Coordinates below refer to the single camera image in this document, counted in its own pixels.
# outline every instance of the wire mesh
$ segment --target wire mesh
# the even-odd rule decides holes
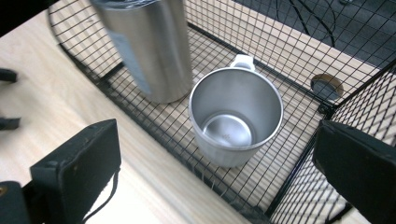
[[[237,53],[246,53],[254,56],[257,72],[279,89],[285,107],[276,136],[246,165],[233,169],[210,163],[195,145],[188,96],[169,105],[145,99],[88,1],[56,3],[49,9],[49,22],[66,54],[107,97],[239,213],[250,221],[260,221],[270,205],[274,206],[273,199],[302,153],[311,148],[312,136],[323,119],[318,107],[339,104],[395,58],[395,31],[388,27],[396,24],[396,4],[381,3],[369,10],[369,3],[341,6],[338,1],[185,1],[193,82],[228,66]],[[370,19],[362,21],[356,16],[366,11],[372,13]],[[377,18],[382,23],[373,24]],[[370,29],[373,34],[367,35]],[[382,34],[381,41],[377,34]],[[344,95],[332,102],[326,95],[314,94],[311,78],[317,74],[340,80]],[[394,86],[379,87],[390,98],[395,95]],[[341,115],[353,106],[350,104],[337,110],[336,120],[353,119],[347,112]],[[381,105],[370,109],[387,112],[379,121],[371,121],[369,116],[360,119],[362,126],[381,122],[382,128],[394,127],[394,122],[383,121],[389,119],[391,110]],[[276,206],[274,222],[323,221],[345,203],[325,177],[317,174],[309,156],[304,161],[287,195]]]
[[[365,84],[362,91],[339,105],[332,120],[360,129],[395,147],[396,60],[376,76],[376,79]],[[311,147],[282,202],[271,216],[273,222],[326,222],[344,208],[346,200],[315,168],[312,152]]]

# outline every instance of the mug rim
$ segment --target mug rim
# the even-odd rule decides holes
[[[249,72],[251,75],[254,75],[256,77],[259,77],[262,79],[262,81],[264,81],[266,84],[268,84],[272,90],[275,92],[276,97],[279,101],[280,104],[280,117],[279,117],[279,121],[275,127],[275,129],[272,131],[272,133],[267,136],[265,139],[261,140],[258,143],[249,145],[249,146],[244,146],[244,147],[234,147],[234,146],[224,146],[222,144],[219,144],[217,141],[215,141],[214,139],[208,137],[207,135],[205,135],[203,133],[203,130],[199,127],[198,123],[196,122],[193,113],[192,113],[192,98],[193,95],[196,91],[196,89],[198,88],[198,86],[208,77],[210,76],[214,76],[216,73],[224,71],[224,70],[240,70],[240,71],[244,71],[244,72]],[[274,135],[277,133],[277,131],[280,128],[280,125],[282,124],[282,120],[283,120],[283,102],[282,102],[282,98],[280,97],[279,91],[277,90],[276,86],[274,85],[274,83],[272,83],[268,78],[260,75],[257,72],[251,71],[250,69],[247,68],[242,68],[242,67],[225,67],[225,68],[220,68],[217,69],[215,71],[210,72],[209,74],[207,74],[206,76],[202,77],[192,88],[191,94],[190,94],[190,99],[189,99],[189,115],[190,115],[190,120],[192,122],[192,126],[194,127],[194,129],[199,130],[200,132],[195,132],[195,134],[199,134],[202,138],[205,139],[206,142],[208,142],[210,145],[212,145],[213,147],[216,148],[221,148],[221,149],[225,149],[225,150],[230,150],[230,151],[240,151],[240,150],[251,150],[251,149],[256,149],[257,147],[262,147],[266,142],[268,142],[271,138],[274,137]]]

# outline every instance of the metal mug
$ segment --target metal mug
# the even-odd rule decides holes
[[[189,113],[204,156],[219,166],[235,167],[276,134],[283,104],[274,84],[255,72],[253,58],[237,55],[230,67],[199,80]]]

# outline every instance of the black pad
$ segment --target black pad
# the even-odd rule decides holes
[[[9,223],[30,223],[21,185],[14,181],[0,182],[0,224]]]
[[[120,163],[111,119],[88,126],[32,166],[32,182],[49,204],[49,223],[81,222]]]
[[[319,124],[313,162],[373,223],[396,223],[396,150],[345,124]]]

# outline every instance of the mug handle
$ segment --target mug handle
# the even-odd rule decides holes
[[[230,67],[246,68],[252,72],[256,70],[256,67],[253,64],[253,57],[245,54],[237,54]]]

